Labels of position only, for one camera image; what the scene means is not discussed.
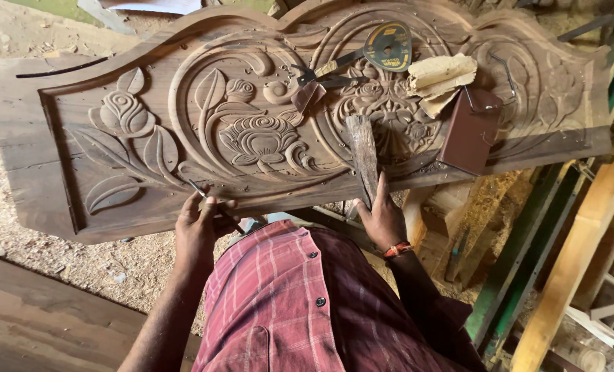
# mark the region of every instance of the wood carving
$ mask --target wood carving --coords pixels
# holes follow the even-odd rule
[[[451,112],[429,118],[407,73],[362,58],[335,73],[366,83],[329,89],[303,114],[290,101],[292,64],[317,68],[392,19],[409,26],[413,61],[470,55],[472,85],[503,99],[487,173],[609,151],[604,51],[576,51],[522,13],[307,0],[275,20],[214,7],[104,62],[0,60],[0,145],[21,223],[88,243],[168,230],[187,179],[238,199],[242,215],[351,199],[353,114],[371,120],[393,189],[468,178],[435,162]]]

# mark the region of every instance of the shirt pocket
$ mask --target shirt pocket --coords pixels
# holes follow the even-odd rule
[[[204,368],[204,371],[270,371],[270,333],[266,327],[253,326],[229,340]]]

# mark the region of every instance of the sawdust floor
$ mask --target sawdust floor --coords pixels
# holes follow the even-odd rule
[[[459,4],[470,2],[457,1]],[[130,13],[130,24],[138,34],[137,37],[131,37],[0,0],[0,58],[41,56],[54,51],[98,56],[119,54],[175,19],[173,16],[158,15]],[[583,13],[575,17],[569,11],[555,10],[538,16],[538,20],[555,34],[561,34],[592,17],[592,9],[585,7]],[[592,32],[578,43],[585,47],[592,44],[594,38],[597,39],[598,35]],[[393,196],[400,203],[405,193],[395,193]],[[337,208],[336,205],[330,207],[334,210]],[[228,240],[223,238],[218,241],[216,257],[224,251]],[[499,253],[502,242],[498,240],[493,246],[494,254]],[[0,156],[2,259],[146,313],[162,291],[170,273],[174,258],[173,247],[173,232],[141,236],[127,243],[112,241],[85,246],[21,227],[15,215],[12,192]],[[382,262],[372,262],[372,265],[395,289],[394,277]],[[483,280],[466,290],[446,285],[440,286],[440,289],[446,295],[473,303],[482,283]],[[201,334],[203,319],[200,311],[193,327],[194,333]],[[586,332],[584,329],[581,331],[576,324],[571,325],[571,328],[578,334]],[[593,343],[593,337],[589,334],[587,336],[585,340]],[[612,351],[603,349],[602,345],[599,349],[612,355]]]

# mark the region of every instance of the man's left hand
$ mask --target man's left hand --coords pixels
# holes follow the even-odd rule
[[[211,189],[205,185],[202,190],[207,193]],[[181,214],[176,221],[176,260],[174,267],[180,269],[213,268],[213,249],[215,241],[234,231],[232,224],[224,218],[214,218],[217,215],[218,200],[214,197],[206,199],[203,210],[199,210],[199,203],[203,198],[199,192],[190,196],[183,204]],[[236,207],[236,201],[230,200],[227,207]]]

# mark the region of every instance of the folded sandpaper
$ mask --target folded sandpaper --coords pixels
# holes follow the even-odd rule
[[[495,142],[502,99],[483,89],[458,94],[444,144],[437,160],[472,175],[484,173],[488,153]]]

